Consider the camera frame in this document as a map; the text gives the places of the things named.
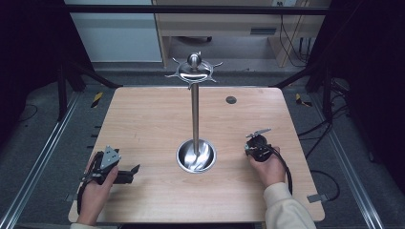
white wall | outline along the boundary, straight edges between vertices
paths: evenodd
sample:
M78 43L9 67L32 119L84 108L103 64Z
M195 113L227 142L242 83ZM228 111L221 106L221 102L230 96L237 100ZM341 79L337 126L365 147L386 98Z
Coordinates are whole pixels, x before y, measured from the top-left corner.
M151 0L65 0L66 4L151 5ZM71 13L92 62L161 62L154 15Z

metal rail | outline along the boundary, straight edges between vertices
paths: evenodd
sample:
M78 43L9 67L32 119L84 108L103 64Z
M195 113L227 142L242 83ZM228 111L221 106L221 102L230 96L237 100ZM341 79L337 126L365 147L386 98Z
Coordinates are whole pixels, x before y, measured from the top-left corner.
M324 116L321 109L321 102L317 96L312 96L314 101L315 108L321 117L324 120ZM330 144L335 149L336 159L342 169L343 175L345 176L349 187L352 190L354 199L357 202L357 205L360 209L361 214L363 215L364 220L371 229L382 229L384 225L375 210L373 203L367 193L366 189L363 186L359 176L354 170L349 158L345 153L345 149L339 141L339 138L336 135L336 132L331 129L329 133Z
M18 221L22 211L24 210L24 207L26 206L32 194L33 189L35 188L36 183L40 179L45 166L48 163L48 160L53 154L53 150L56 147L59 138L63 134L65 127L75 110L75 105L79 97L79 93L74 93L65 117L61 121L57 122L55 127L53 128L53 132L48 138L48 141L42 149L41 154L38 156L35 164L32 166L30 173L27 175L27 178L24 181L24 184L20 188L17 196L14 198L14 201L12 202L6 214L1 218L1 229L12 229L15 223Z
M250 6L184 6L184 5L45 5L42 10L67 10L89 13L211 13L211 14L283 14L330 15L349 13L347 9L312 7L250 7Z

stainless steel bowl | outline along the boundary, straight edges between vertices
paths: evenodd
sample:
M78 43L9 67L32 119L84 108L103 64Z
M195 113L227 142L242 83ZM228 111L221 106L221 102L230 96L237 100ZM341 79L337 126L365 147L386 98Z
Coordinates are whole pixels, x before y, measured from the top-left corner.
M189 139L176 152L179 166L186 172L200 174L209 170L217 159L217 152L213 145L204 139L199 139L199 151L194 152L194 141Z

wooden table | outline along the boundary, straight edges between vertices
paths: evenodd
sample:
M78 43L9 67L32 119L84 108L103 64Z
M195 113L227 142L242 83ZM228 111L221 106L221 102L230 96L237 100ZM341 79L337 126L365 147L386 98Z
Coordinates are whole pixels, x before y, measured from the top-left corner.
M228 96L237 99L228 104ZM205 173L185 172L179 146L192 138L191 92L187 88L119 88L100 130L95 151L119 149L120 170L140 164L132 184L112 188L98 221L135 223L260 222L265 187L245 156L246 135L264 128L292 173L293 196L313 220L325 216L283 94L274 88L200 87L200 138L217 151ZM75 202L69 214L76 221Z

human hand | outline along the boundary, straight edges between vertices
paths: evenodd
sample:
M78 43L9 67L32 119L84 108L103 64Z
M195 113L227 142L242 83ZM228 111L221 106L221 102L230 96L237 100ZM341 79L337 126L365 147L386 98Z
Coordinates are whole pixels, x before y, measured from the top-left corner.
M280 153L279 147L274 147L274 149ZM286 170L276 155L271 155L268 160L264 162L256 161L253 156L248 156L247 158L266 187L271 184L285 182Z
M117 175L118 167L115 166L113 169L111 169L102 185L97 184L95 181L91 181L87 184L81 199L81 209L77 223L89 226L96 225L98 215L100 214L108 196L110 195L110 189L113 186Z

